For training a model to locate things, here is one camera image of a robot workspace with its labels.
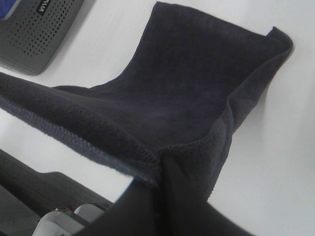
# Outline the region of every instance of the perforated grille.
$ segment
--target perforated grille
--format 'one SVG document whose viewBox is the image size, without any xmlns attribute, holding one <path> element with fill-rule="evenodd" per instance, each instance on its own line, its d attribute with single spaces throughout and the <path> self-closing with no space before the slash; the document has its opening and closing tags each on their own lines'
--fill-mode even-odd
<svg viewBox="0 0 315 236">
<path fill-rule="evenodd" d="M 58 33 L 75 0 L 53 0 L 44 16 L 39 0 L 22 0 L 8 24 L 9 44 L 30 57 L 43 54 Z"/>
</svg>

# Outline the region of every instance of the black fabric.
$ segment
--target black fabric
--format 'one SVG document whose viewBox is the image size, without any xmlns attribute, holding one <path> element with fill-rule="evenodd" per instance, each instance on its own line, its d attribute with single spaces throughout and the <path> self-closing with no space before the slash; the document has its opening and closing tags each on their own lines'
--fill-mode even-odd
<svg viewBox="0 0 315 236">
<path fill-rule="evenodd" d="M 158 2 L 116 79 L 92 88 L 48 88 L 0 74 L 0 107 L 149 185 L 158 186 L 160 157 L 170 154 L 207 198 L 233 132 L 291 50 L 277 28 L 262 36 Z"/>
<path fill-rule="evenodd" d="M 162 188 L 134 180 L 118 201 L 75 236 L 252 236 L 203 200 L 172 156 L 162 158 Z"/>
<path fill-rule="evenodd" d="M 40 216 L 61 206 L 75 210 L 82 204 L 93 203 L 108 210 L 112 205 L 109 200 L 65 175 L 38 173 L 2 150 L 0 185 Z"/>
</svg>

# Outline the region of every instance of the gray plastic part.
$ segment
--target gray plastic part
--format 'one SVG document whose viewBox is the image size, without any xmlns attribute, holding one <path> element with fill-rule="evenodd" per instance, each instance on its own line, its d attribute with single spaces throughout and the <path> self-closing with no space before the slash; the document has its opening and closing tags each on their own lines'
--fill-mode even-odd
<svg viewBox="0 0 315 236">
<path fill-rule="evenodd" d="M 84 0 L 20 0 L 0 21 L 0 64 L 41 73 L 71 27 Z"/>
<path fill-rule="evenodd" d="M 74 211 L 74 213 L 85 219 L 89 223 L 92 223 L 100 216 L 102 216 L 105 212 L 93 204 L 83 204 L 79 206 Z"/>
<path fill-rule="evenodd" d="M 38 223 L 33 236 L 68 236 L 83 230 L 89 223 L 71 211 L 52 211 Z"/>
</svg>

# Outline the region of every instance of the dark navy towel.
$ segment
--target dark navy towel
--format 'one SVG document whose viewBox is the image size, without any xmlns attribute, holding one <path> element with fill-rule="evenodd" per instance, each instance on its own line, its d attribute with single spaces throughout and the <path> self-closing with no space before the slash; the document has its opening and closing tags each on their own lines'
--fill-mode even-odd
<svg viewBox="0 0 315 236">
<path fill-rule="evenodd" d="M 92 88 L 48 88 L 0 74 L 0 107 L 149 185 L 158 186 L 160 158 L 170 154 L 207 198 L 233 132 L 291 50 L 277 28 L 263 36 L 158 2 L 116 79 Z"/>
</svg>

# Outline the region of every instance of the white desk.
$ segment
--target white desk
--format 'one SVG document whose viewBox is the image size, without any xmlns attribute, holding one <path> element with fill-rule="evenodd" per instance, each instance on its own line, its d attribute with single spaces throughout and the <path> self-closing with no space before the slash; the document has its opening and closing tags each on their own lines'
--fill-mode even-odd
<svg viewBox="0 0 315 236">
<path fill-rule="evenodd" d="M 266 34 L 286 32 L 295 51 L 233 136 L 209 199 L 258 235 L 315 235 L 315 1 L 173 0 Z M 50 66 L 46 86 L 91 87 L 119 75 L 138 45 L 153 0 L 86 0 Z M 40 172 L 59 171 L 115 201 L 131 182 L 0 109 L 0 148 Z"/>
</svg>

